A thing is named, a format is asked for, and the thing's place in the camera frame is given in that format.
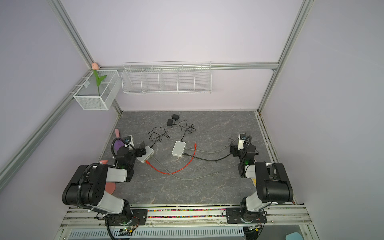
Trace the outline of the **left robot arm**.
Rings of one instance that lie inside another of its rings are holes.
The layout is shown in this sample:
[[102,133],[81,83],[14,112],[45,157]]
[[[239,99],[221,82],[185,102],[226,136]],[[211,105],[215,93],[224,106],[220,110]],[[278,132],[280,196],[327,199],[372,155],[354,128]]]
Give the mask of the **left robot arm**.
[[128,200],[117,198],[106,190],[107,183],[130,182],[134,175],[136,159],[147,151],[145,143],[135,147],[132,141],[115,138],[111,144],[114,163],[93,163],[77,168],[62,194],[62,202],[83,210],[102,214],[107,224],[130,225],[134,213]]

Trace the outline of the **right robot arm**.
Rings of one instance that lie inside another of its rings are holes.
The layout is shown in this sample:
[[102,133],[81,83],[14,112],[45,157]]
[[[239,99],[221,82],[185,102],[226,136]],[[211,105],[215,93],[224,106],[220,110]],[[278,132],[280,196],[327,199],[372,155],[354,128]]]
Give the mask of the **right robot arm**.
[[239,207],[225,210],[227,223],[261,225],[267,222],[267,207],[293,201],[293,188],[282,163],[256,161],[258,151],[252,137],[239,134],[238,140],[236,145],[230,144],[230,154],[239,157],[240,177],[252,180],[256,191],[243,198]]

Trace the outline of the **pink watering can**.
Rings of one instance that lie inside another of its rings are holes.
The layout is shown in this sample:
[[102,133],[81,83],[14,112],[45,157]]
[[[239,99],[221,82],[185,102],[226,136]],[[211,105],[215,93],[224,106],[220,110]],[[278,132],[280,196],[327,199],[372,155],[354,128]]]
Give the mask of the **pink watering can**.
[[[106,165],[107,163],[108,163],[108,160],[101,160],[100,161],[100,164]],[[115,183],[106,183],[105,190],[107,193],[112,195],[114,193],[114,191],[116,190],[116,184]]]

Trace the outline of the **black power adapter far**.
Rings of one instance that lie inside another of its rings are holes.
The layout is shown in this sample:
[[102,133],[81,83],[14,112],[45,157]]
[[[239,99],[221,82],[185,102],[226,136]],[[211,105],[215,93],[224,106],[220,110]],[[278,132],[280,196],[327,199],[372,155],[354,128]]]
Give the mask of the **black power adapter far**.
[[172,115],[172,119],[175,120],[175,121],[178,121],[180,119],[180,116],[176,115],[176,114],[173,114]]

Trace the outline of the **white mesh box basket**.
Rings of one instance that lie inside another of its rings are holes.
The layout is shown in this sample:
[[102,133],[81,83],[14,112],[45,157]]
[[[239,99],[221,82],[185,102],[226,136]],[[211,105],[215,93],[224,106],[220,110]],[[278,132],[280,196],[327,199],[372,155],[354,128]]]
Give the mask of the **white mesh box basket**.
[[122,80],[118,71],[98,70],[98,72],[100,76],[107,76],[100,85],[100,97],[94,73],[86,78],[74,94],[75,100],[83,110],[108,111],[122,88]]

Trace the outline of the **artificial tulip flower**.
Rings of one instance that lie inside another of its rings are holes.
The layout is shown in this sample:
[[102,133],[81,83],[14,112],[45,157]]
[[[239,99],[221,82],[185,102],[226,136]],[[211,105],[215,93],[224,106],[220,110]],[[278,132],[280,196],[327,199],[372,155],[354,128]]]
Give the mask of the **artificial tulip flower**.
[[107,77],[106,75],[104,76],[100,76],[99,75],[99,65],[97,63],[92,63],[92,70],[93,70],[93,73],[94,73],[94,76],[95,76],[95,79],[96,79],[96,85],[97,85],[97,89],[98,89],[98,96],[100,97],[101,94],[100,94],[100,85],[101,83],[103,82],[103,80]]

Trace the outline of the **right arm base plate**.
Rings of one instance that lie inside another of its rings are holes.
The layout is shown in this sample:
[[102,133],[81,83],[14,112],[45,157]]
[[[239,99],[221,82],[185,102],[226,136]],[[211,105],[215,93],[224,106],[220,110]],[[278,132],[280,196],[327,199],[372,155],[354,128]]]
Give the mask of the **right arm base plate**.
[[224,216],[228,224],[265,224],[267,222],[267,213],[249,212],[240,207],[226,208]]

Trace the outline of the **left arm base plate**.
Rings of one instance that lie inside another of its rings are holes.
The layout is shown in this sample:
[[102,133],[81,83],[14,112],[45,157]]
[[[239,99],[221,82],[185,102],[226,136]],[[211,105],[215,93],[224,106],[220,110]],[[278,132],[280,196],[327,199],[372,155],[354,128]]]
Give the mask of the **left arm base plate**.
[[132,209],[128,215],[107,215],[109,226],[143,226],[146,224],[148,209]]

